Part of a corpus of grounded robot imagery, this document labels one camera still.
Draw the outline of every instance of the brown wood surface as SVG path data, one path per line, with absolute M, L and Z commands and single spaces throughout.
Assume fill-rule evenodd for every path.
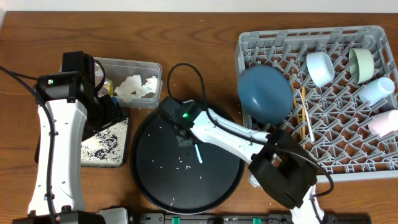
M 171 66 L 190 62 L 205 78 L 208 99 L 241 124 L 234 69 L 240 33 L 360 25 L 383 26 L 398 58 L 397 14 L 8 12 L 0 33 L 0 65 L 37 77 L 56 73 L 64 52 L 83 50 L 96 57 L 160 63 L 165 80 Z M 39 117 L 33 97 L 7 75 L 0 77 L 0 223 L 10 223 L 26 216 L 33 194 Z M 199 79 L 186 68 L 176 70 L 172 84 L 181 99 L 201 98 Z M 162 98 L 166 95 L 163 85 Z M 129 113 L 134 134 L 148 110 Z M 110 205 L 159 211 L 134 185 L 128 162 L 117 169 L 82 168 L 81 182 L 87 211 Z M 318 191 L 327 187 L 320 184 Z M 337 183 L 320 205 L 329 212 L 368 213 L 373 223 L 397 223 L 398 179 Z M 234 194 L 209 213 L 275 211 L 288 212 L 253 188 L 245 174 Z

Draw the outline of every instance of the clear plastic bin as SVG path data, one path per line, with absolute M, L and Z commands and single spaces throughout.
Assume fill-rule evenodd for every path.
M 142 84 L 144 84 L 147 78 L 157 77 L 158 82 L 156 86 L 156 92 L 154 94 L 148 94 L 143 98 L 135 98 L 130 102 L 124 102 L 122 98 L 118 96 L 118 102 L 121 107 L 129 108 L 148 108 L 155 109 L 159 105 L 160 93 L 162 91 L 162 66 L 158 63 L 153 62 L 138 62 L 133 60 L 121 60 L 121 59 L 111 59 L 111 58 L 99 58 L 95 57 L 103 65 L 106 78 L 112 80 L 113 87 L 120 86 L 122 82 L 126 80 L 127 77 L 133 75 L 140 75 Z

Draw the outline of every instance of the dish rack wire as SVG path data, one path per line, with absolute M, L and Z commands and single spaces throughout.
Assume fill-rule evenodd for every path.
M 367 82 L 355 84 L 348 60 L 352 48 L 369 49 L 374 57 L 374 75 Z M 334 80 L 318 88 L 308 74 L 306 56 L 326 52 L 335 69 Z M 334 181 L 398 177 L 398 133 L 380 138 L 371 134 L 371 116 L 397 108 L 398 71 L 386 33 L 379 26 L 332 27 L 319 29 L 245 32 L 235 50 L 237 79 L 243 70 L 269 65 L 283 73 L 294 87 L 297 107 L 278 126 L 258 123 L 243 108 L 244 126 L 270 131 L 282 128 L 297 139 L 308 153 L 330 174 Z M 376 105 L 362 102 L 358 94 L 365 84 L 390 78 L 395 92 Z M 305 88 L 305 107 L 310 115 L 315 142 L 311 142 L 307 122 L 302 117 L 303 102 L 299 92 Z M 305 139 L 300 130 L 305 128 Z M 326 182 L 324 175 L 318 181 Z

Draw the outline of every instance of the crumpled paper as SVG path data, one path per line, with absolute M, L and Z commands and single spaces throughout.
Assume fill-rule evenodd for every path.
M 133 75 L 127 77 L 120 86 L 116 87 L 114 92 L 126 103 L 132 101 L 135 98 L 142 98 L 148 93 L 155 93 L 157 86 L 157 78 L 152 76 L 147 78 L 145 84 L 141 82 L 140 75 Z

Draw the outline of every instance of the green clip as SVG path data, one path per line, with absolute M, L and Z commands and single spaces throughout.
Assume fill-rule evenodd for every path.
M 180 224 L 181 218 L 180 217 L 173 217 L 172 224 Z
M 253 218 L 253 224 L 261 224 L 261 218 Z

